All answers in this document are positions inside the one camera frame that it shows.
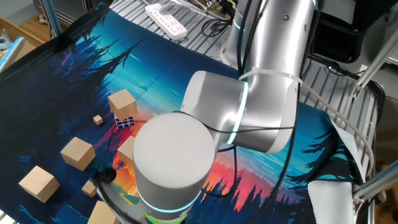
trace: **cable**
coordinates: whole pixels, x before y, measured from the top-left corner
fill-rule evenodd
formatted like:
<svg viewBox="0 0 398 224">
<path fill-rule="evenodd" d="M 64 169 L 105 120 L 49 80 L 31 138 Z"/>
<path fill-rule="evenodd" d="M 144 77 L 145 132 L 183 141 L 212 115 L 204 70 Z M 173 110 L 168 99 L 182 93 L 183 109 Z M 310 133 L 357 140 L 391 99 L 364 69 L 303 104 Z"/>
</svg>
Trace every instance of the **cable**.
<svg viewBox="0 0 398 224">
<path fill-rule="evenodd" d="M 200 10 L 206 10 L 206 8 L 204 7 L 204 5 L 202 4 L 202 3 L 200 3 L 198 0 L 193 0 L 194 2 L 192 2 L 191 0 L 188 0 L 188 2 L 190 2 L 191 4 L 193 4 L 194 6 L 196 6 L 198 9 L 200 9 Z"/>
<path fill-rule="evenodd" d="M 112 137 L 113 137 L 113 134 L 114 134 L 114 131 L 115 131 L 116 128 L 117 128 L 117 126 L 115 126 L 113 128 L 112 133 L 111 133 L 111 137 L 109 137 L 108 146 L 106 147 L 106 150 L 105 150 L 103 172 L 105 172 L 105 168 L 106 168 L 106 155 L 108 154 L 109 147 L 111 146 Z"/>
<path fill-rule="evenodd" d="M 248 2 L 246 3 L 246 7 L 244 9 L 244 13 L 242 15 L 242 20 L 241 20 L 241 27 L 239 28 L 239 33 L 238 33 L 238 43 L 237 43 L 237 52 L 236 52 L 236 61 L 238 64 L 238 73 L 239 75 L 242 75 L 244 70 L 242 68 L 242 58 L 241 58 L 241 54 L 242 54 L 242 39 L 243 39 L 243 30 L 244 30 L 244 26 L 246 25 L 246 19 L 248 18 L 248 14 L 249 14 L 249 9 L 250 9 L 250 5 L 251 5 L 252 0 L 248 0 Z"/>
<path fill-rule="evenodd" d="M 205 37 L 215 37 L 217 35 L 219 35 L 220 33 L 222 33 L 227 27 L 228 25 L 231 24 L 232 22 L 232 17 L 230 20 L 225 20 L 225 19 L 210 19 L 208 21 L 206 21 L 202 27 L 201 27 L 201 33 L 205 36 Z M 211 33 L 210 34 L 206 34 L 205 33 L 205 29 L 212 23 L 214 22 L 211 27 Z"/>
<path fill-rule="evenodd" d="M 374 199 L 377 198 L 377 195 L 375 195 L 372 198 L 370 198 L 368 200 L 368 203 L 366 204 L 366 206 L 361 209 L 363 212 L 362 212 L 361 216 L 356 219 L 356 223 L 361 223 L 361 220 L 363 219 L 363 217 L 365 217 L 365 214 L 368 214 L 365 211 L 369 208 L 369 206 L 371 206 L 371 204 L 373 203 Z"/>
<path fill-rule="evenodd" d="M 142 0 L 145 4 L 147 4 L 148 6 L 150 6 L 150 4 L 146 1 L 146 0 Z"/>
<path fill-rule="evenodd" d="M 310 49 L 311 49 L 310 62 L 312 62 L 314 45 L 315 45 L 315 31 L 316 31 L 316 29 L 318 27 L 318 23 L 319 23 L 319 20 L 320 20 L 320 17 L 321 17 L 321 13 L 322 13 L 322 9 L 323 9 L 324 4 L 325 4 L 324 0 L 318 0 L 319 7 L 317 9 L 317 14 L 313 18 L 313 22 L 312 22 L 312 26 L 311 26 L 311 29 L 310 29 L 310 33 L 308 35 L 308 42 L 307 42 L 307 46 L 305 48 L 305 56 L 303 58 L 302 68 L 305 65 L 305 62 L 307 61 L 307 57 L 309 55 Z M 300 78 L 303 80 L 305 78 L 305 76 L 307 75 L 307 73 L 304 72 L 304 73 L 300 74 Z"/>
<path fill-rule="evenodd" d="M 226 152 L 226 151 L 230 151 L 230 150 L 232 150 L 232 149 L 234 149 L 236 146 L 231 146 L 231 147 L 228 147 L 228 148 L 225 148 L 225 149 L 219 149 L 217 152 Z"/>
<path fill-rule="evenodd" d="M 196 120 L 198 120 L 199 122 L 201 122 L 198 118 L 183 112 L 183 111 L 173 111 L 172 113 L 181 113 L 181 114 L 185 114 L 188 115 L 192 118 L 195 118 Z M 254 128 L 254 129 L 246 129 L 246 130 L 239 130 L 239 131 L 220 131 L 217 130 L 215 128 L 210 127 L 209 125 L 201 122 L 201 124 L 203 124 L 207 129 L 210 129 L 212 131 L 218 132 L 218 133 L 224 133 L 224 134 L 232 134 L 232 133 L 245 133 L 245 132 L 250 132 L 250 131 L 265 131 L 265 130 L 281 130 L 281 129 L 293 129 L 294 127 L 279 127 L 279 128 Z"/>
<path fill-rule="evenodd" d="M 297 90 L 297 104 L 299 103 L 299 99 L 300 99 L 300 85 L 298 85 L 298 90 Z M 294 148 L 294 141 L 296 138 L 296 130 L 297 130 L 297 111 L 298 111 L 298 106 L 296 107 L 296 118 L 294 121 L 294 128 L 293 128 L 293 132 L 292 132 L 292 137 L 290 138 L 290 144 L 289 144 L 289 150 L 287 151 L 287 155 L 286 155 L 286 160 L 285 160 L 285 164 L 284 167 L 282 169 L 282 172 L 280 173 L 280 176 L 278 178 L 277 183 L 275 184 L 275 187 L 272 189 L 271 193 L 269 194 L 269 197 L 267 199 L 266 202 L 264 202 L 262 204 L 262 207 L 260 208 L 260 210 L 253 215 L 248 221 L 246 221 L 246 224 L 252 224 L 255 223 L 259 218 L 263 217 L 264 214 L 267 213 L 267 209 L 271 204 L 274 204 L 274 200 L 277 199 L 278 196 L 278 192 L 279 192 L 279 188 L 283 183 L 283 180 L 286 176 L 287 173 L 287 168 L 290 164 L 290 159 L 292 158 L 292 154 L 293 154 L 293 148 Z"/>
<path fill-rule="evenodd" d="M 216 197 L 216 198 L 226 198 L 235 193 L 235 190 L 238 187 L 238 158 L 236 156 L 236 146 L 232 146 L 232 149 L 234 150 L 234 182 L 232 184 L 231 189 L 229 190 L 228 193 L 226 193 L 224 195 L 213 194 L 205 189 L 200 189 L 203 193 L 206 193 L 207 195 Z"/>
<path fill-rule="evenodd" d="M 358 76 L 358 75 L 365 72 L 365 70 L 363 70 L 363 71 L 360 71 L 357 73 L 351 73 L 350 71 L 348 71 L 347 68 L 342 69 L 342 67 L 339 66 L 336 62 L 333 62 L 331 60 L 327 60 L 327 61 L 331 62 L 333 64 L 333 66 L 335 66 L 335 67 L 332 67 L 332 66 L 327 67 L 329 72 L 332 74 L 335 74 L 335 75 L 339 75 L 339 76 L 343 76 L 343 77 L 350 77 L 354 80 L 358 80 L 360 78 L 360 76 Z M 340 72 L 341 74 L 336 73 L 336 72 L 332 71 L 331 69 L 335 69 L 337 72 Z M 376 120 L 376 125 L 377 125 L 377 124 L 379 124 L 381 115 L 383 113 L 384 103 L 386 102 L 386 92 L 383 90 L 383 88 L 378 83 L 376 83 L 373 80 L 370 80 L 369 83 L 366 85 L 366 87 L 368 87 L 370 92 L 373 93 L 374 98 L 378 102 L 378 104 L 377 104 L 377 120 Z"/>
<path fill-rule="evenodd" d="M 362 73 L 364 73 L 364 72 L 366 71 L 366 70 L 363 70 L 363 71 L 360 71 L 360 72 L 357 72 L 357 73 L 341 74 L 341 73 L 336 73 L 336 72 L 332 71 L 332 70 L 331 70 L 331 69 L 332 69 L 331 66 L 327 66 L 327 69 L 328 69 L 329 72 L 332 73 L 332 74 L 335 74 L 335 75 L 338 75 L 338 76 L 347 76 L 347 77 L 359 75 L 359 74 L 362 74 Z"/>
<path fill-rule="evenodd" d="M 253 75 L 253 74 L 278 75 L 278 76 L 282 76 L 282 77 L 285 77 L 285 78 L 291 78 L 291 79 L 295 80 L 296 82 L 300 83 L 304 88 L 306 88 L 311 94 L 313 94 L 315 96 L 316 99 L 318 99 L 321 103 L 323 103 L 323 105 L 325 105 L 337 117 L 339 117 L 341 120 L 343 120 L 345 122 L 345 124 L 347 124 L 359 136 L 359 138 L 364 143 L 364 146 L 365 146 L 366 151 L 367 151 L 368 156 L 369 156 L 369 169 L 368 169 L 367 176 L 371 174 L 371 171 L 372 171 L 372 169 L 374 167 L 374 156 L 373 156 L 372 147 L 369 145 L 369 142 L 366 139 L 366 137 L 362 134 L 361 131 L 358 130 L 358 128 L 355 125 L 353 125 L 347 118 L 345 118 L 342 114 L 340 114 L 337 110 L 335 110 L 331 105 L 329 105 L 310 86 L 308 86 L 301 79 L 299 79 L 299 78 L 297 78 L 297 77 L 295 77 L 293 75 L 286 74 L 286 73 L 283 73 L 283 72 L 278 72 L 278 71 L 258 69 L 258 68 L 255 68 L 255 67 L 254 67 L 254 69 L 252 71 L 247 72 L 246 74 L 242 75 L 239 79 L 247 78 L 248 76 Z"/>
<path fill-rule="evenodd" d="M 256 12 L 255 12 L 255 15 L 257 15 L 257 16 L 254 18 L 253 25 L 251 26 L 250 33 L 249 33 L 249 36 L 248 36 L 248 41 L 246 43 L 246 48 L 244 49 L 243 62 L 242 62 L 243 71 L 246 68 L 246 62 L 247 62 L 247 59 L 248 59 L 248 56 L 249 56 L 249 52 L 250 52 L 250 49 L 251 49 L 251 44 L 252 44 L 253 39 L 254 39 L 254 33 L 257 30 L 257 25 L 258 25 L 258 23 L 260 21 L 262 13 L 264 12 L 264 10 L 266 8 L 265 5 L 264 5 L 264 8 L 262 9 L 261 13 L 259 13 L 260 12 L 260 7 L 261 7 L 261 3 L 262 3 L 262 1 L 259 1 L 258 4 L 257 4 L 257 8 L 256 8 Z"/>
</svg>

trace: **white cloth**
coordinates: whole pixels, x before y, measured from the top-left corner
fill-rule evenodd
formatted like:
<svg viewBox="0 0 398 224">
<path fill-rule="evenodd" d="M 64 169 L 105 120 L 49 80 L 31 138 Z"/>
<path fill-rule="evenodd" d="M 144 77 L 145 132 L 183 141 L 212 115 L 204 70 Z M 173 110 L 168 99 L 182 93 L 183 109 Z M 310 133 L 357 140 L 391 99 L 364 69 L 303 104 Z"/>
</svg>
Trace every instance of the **white cloth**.
<svg viewBox="0 0 398 224">
<path fill-rule="evenodd" d="M 353 156 L 364 181 L 365 174 L 354 136 L 339 128 L 332 120 L 331 122 Z M 354 224 L 353 193 L 350 182 L 315 180 L 308 184 L 308 193 L 317 224 Z"/>
</svg>

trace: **wooden block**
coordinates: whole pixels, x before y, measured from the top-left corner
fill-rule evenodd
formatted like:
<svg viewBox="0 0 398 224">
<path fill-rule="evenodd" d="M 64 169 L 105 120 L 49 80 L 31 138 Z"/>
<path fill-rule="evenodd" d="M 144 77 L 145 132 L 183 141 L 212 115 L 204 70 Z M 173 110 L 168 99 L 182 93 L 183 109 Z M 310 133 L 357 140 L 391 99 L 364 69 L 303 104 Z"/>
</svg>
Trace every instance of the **wooden block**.
<svg viewBox="0 0 398 224">
<path fill-rule="evenodd" d="M 120 120 L 124 120 L 137 113 L 137 101 L 127 89 L 108 96 L 108 100 L 112 112 Z"/>
<path fill-rule="evenodd" d="M 105 202 L 97 201 L 87 224 L 119 224 L 119 220 Z"/>
<path fill-rule="evenodd" d="M 94 120 L 94 123 L 96 123 L 97 125 L 100 125 L 103 122 L 102 117 L 100 115 L 95 116 L 93 118 L 93 120 Z"/>
<path fill-rule="evenodd" d="M 122 162 L 129 165 L 130 167 L 134 167 L 134 163 L 132 161 L 132 148 L 134 145 L 135 138 L 130 136 L 125 140 L 125 142 L 118 148 L 119 158 Z"/>
<path fill-rule="evenodd" d="M 29 194 L 46 202 L 59 188 L 55 177 L 42 168 L 35 166 L 20 182 L 19 185 Z"/>
<path fill-rule="evenodd" d="M 89 197 L 94 197 L 97 194 L 97 189 L 90 180 L 87 180 L 86 184 L 83 186 L 81 190 L 85 195 Z"/>
<path fill-rule="evenodd" d="M 91 144 L 74 137 L 61 151 L 65 162 L 83 171 L 95 158 L 95 151 Z"/>
</svg>

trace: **black chair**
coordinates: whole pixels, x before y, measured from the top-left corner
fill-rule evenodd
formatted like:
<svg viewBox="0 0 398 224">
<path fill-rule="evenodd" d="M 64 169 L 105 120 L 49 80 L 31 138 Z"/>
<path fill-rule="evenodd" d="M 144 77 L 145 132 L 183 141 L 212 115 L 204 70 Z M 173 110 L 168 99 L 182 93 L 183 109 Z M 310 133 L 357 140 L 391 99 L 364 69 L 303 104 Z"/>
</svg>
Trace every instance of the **black chair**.
<svg viewBox="0 0 398 224">
<path fill-rule="evenodd" d="M 397 2 L 356 0 L 352 24 L 322 13 L 315 32 L 314 52 L 343 63 L 355 62 L 369 27 Z"/>
</svg>

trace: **forest illustration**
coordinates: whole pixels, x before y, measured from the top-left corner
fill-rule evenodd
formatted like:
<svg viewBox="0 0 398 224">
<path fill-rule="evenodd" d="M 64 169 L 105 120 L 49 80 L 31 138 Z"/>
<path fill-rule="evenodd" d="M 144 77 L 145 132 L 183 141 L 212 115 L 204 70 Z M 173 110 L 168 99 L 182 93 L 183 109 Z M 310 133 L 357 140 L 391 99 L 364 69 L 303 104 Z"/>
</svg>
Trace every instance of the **forest illustration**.
<svg viewBox="0 0 398 224">
<path fill-rule="evenodd" d="M 115 129 L 108 96 L 127 88 L 139 107 L 134 119 L 147 121 L 178 110 L 198 70 L 237 78 L 235 69 L 131 24 L 103 4 L 79 18 L 60 37 L 0 74 L 0 98 L 7 105 L 0 107 L 0 177 L 7 180 L 0 186 L 0 209 L 20 223 L 86 223 L 99 198 L 84 196 L 81 187 L 103 169 L 104 159 L 118 171 L 114 186 L 121 195 L 132 206 L 139 203 L 134 168 L 123 164 L 116 152 L 145 122 Z M 104 119 L 101 126 L 92 120 L 97 114 Z M 360 183 L 355 161 L 328 116 L 300 103 L 298 120 L 292 162 L 275 198 L 269 193 L 288 146 L 275 155 L 239 147 L 236 191 L 226 198 L 201 193 L 186 222 L 244 223 L 271 203 L 256 223 L 315 223 L 309 182 Z M 75 136 L 95 149 L 96 158 L 84 172 L 60 155 Z M 17 187 L 34 166 L 61 185 L 47 203 Z M 203 188 L 225 194 L 233 171 L 231 154 L 218 154 Z"/>
</svg>

